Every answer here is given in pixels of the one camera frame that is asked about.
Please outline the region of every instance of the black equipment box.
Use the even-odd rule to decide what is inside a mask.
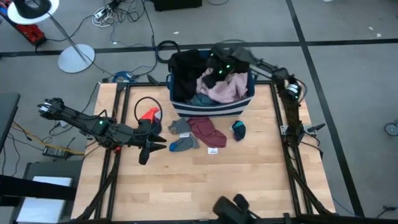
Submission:
[[[156,11],[200,7],[202,0],[152,0]]]

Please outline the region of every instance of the white lamp base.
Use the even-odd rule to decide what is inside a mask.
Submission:
[[[78,73],[88,68],[94,61],[94,49],[86,44],[77,44],[80,52],[83,53],[84,61],[76,50],[71,46],[65,49],[58,58],[58,66],[67,73]]]

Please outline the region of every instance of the white label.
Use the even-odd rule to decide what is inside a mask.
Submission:
[[[42,106],[42,107],[40,108],[40,110],[42,110],[42,111],[44,111],[44,112],[47,112],[49,109],[46,108],[45,106]]]
[[[180,138],[187,138],[189,137],[189,133],[181,133]]]
[[[207,148],[207,153],[209,154],[218,154],[218,148]]]

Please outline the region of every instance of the power strip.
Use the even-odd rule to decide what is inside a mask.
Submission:
[[[69,157],[69,152],[64,151],[62,149],[54,149],[46,146],[44,148],[42,155],[54,158],[60,158],[60,159],[67,159]]]

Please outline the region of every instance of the pink clothing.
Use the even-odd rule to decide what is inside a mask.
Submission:
[[[248,84],[247,73],[229,74],[225,78],[225,81],[216,82],[216,85],[209,89],[202,78],[210,75],[212,72],[212,68],[207,68],[202,76],[197,79],[197,93],[208,95],[212,100],[219,103],[232,103],[244,98],[244,95],[248,91],[246,88]]]

